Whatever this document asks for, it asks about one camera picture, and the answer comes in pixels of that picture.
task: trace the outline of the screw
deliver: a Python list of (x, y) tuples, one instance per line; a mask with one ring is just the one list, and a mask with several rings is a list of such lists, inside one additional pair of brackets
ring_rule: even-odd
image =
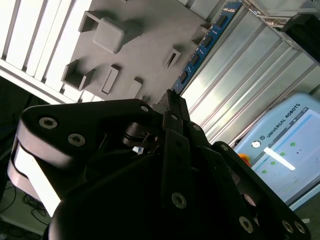
[(193, 125), (193, 128), (195, 129), (195, 130), (197, 130), (198, 132), (200, 132), (201, 131), (201, 127), (199, 127), (198, 125)]
[(41, 127), (45, 129), (55, 129), (58, 126), (56, 120), (51, 117), (43, 117), (39, 120), (39, 124)]
[(252, 226), (252, 223), (245, 216), (239, 217), (239, 222), (248, 233), (252, 234), (254, 232), (254, 226)]
[(271, 24), (272, 25), (278, 25), (280, 23), (280, 20), (279, 19), (276, 19), (274, 20)]
[(72, 133), (68, 136), (68, 142), (75, 147), (82, 147), (85, 145), (86, 139), (78, 133)]
[(294, 228), (290, 225), (290, 223), (286, 220), (282, 220), (282, 225), (284, 226), (284, 228), (289, 232), (289, 233), (293, 233), (294, 232)]
[(146, 106), (141, 106), (141, 109), (145, 112), (149, 112), (149, 108), (147, 108)]
[(225, 151), (228, 151), (228, 150), (229, 150), (229, 148), (228, 148), (226, 145), (224, 145), (224, 144), (221, 145), (221, 148), (222, 148), (223, 150), (225, 150)]
[(177, 117), (176, 115), (171, 114), (171, 117), (172, 117), (174, 120), (178, 120), (178, 117)]
[(171, 199), (178, 209), (184, 209), (187, 206), (187, 200), (180, 192), (174, 192)]
[(303, 234), (306, 233), (305, 228), (300, 224), (300, 222), (298, 221), (294, 221), (294, 225), (296, 226), (296, 228)]

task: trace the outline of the metal wall panel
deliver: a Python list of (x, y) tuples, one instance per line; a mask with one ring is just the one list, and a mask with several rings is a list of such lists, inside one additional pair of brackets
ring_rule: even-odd
[(0, 57), (5, 48), (16, 0), (3, 1), (0, 7)]
[(318, 71), (248, 12), (182, 96), (211, 143), (234, 143), (287, 95), (314, 89)]
[(46, 0), (21, 0), (10, 39), (6, 61), (22, 69)]

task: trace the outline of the corrugated metal wall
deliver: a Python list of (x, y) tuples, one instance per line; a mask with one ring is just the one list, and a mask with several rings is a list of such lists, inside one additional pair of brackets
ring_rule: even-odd
[(242, 9), (229, 28), (182, 95), (211, 143), (234, 143), (292, 91), (309, 93), (320, 83), (320, 67), (250, 11)]

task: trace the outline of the black cable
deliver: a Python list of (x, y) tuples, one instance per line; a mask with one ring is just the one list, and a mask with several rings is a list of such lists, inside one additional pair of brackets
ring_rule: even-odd
[(15, 188), (15, 186), (7, 187), (7, 188), (5, 188), (4, 190), (13, 189), (13, 188)]
[(42, 223), (42, 224), (44, 224), (44, 225), (48, 226), (48, 224), (46, 224), (45, 222), (41, 221), (39, 218), (37, 218), (37, 217), (36, 217), (36, 215), (33, 213), (33, 211), (35, 211), (35, 210), (37, 210), (37, 209), (32, 209), (32, 210), (31, 210), (31, 214), (32, 214), (32, 216), (34, 216), (34, 218), (35, 218), (35, 219), (37, 219), (40, 223)]
[(37, 199), (35, 199), (34, 197), (25, 194), (22, 198), (22, 202), (24, 204), (29, 205), (30, 207), (32, 207), (33, 209), (31, 210), (31, 214), (32, 216), (37, 219), (40, 223), (44, 224), (47, 226), (47, 224), (43, 221), (41, 221), (40, 219), (38, 219), (35, 214), (34, 211), (37, 211), (41, 216), (46, 217), (47, 216), (47, 211), (45, 206), (42, 204), (42, 202), (38, 201)]
[(17, 189), (16, 189), (16, 187), (14, 187), (14, 198), (13, 198), (13, 201), (10, 203), (9, 206), (7, 206), (5, 209), (1, 210), (1, 211), (0, 211), (0, 214), (2, 214), (5, 210), (7, 210), (8, 208), (10, 208), (10, 207), (12, 206), (12, 204), (14, 204), (16, 198), (17, 198)]

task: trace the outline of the white desk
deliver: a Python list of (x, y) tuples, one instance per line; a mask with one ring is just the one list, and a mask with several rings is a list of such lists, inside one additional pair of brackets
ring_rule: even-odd
[[(5, 188), (13, 186), (10, 181), (7, 182)], [(22, 202), (25, 193), (20, 189), (16, 188), (16, 199), (14, 203), (4, 212), (0, 213), (0, 217), (3, 221), (30, 231), (35, 234), (43, 235), (46, 229), (46, 225), (39, 222), (32, 214), (31, 206)], [(0, 211), (8, 207), (15, 198), (15, 189), (10, 188), (4, 191), (2, 200), (0, 202)], [(46, 217), (40, 215), (37, 211), (33, 211), (33, 214), (42, 222), (49, 223), (50, 216), (47, 214)]]

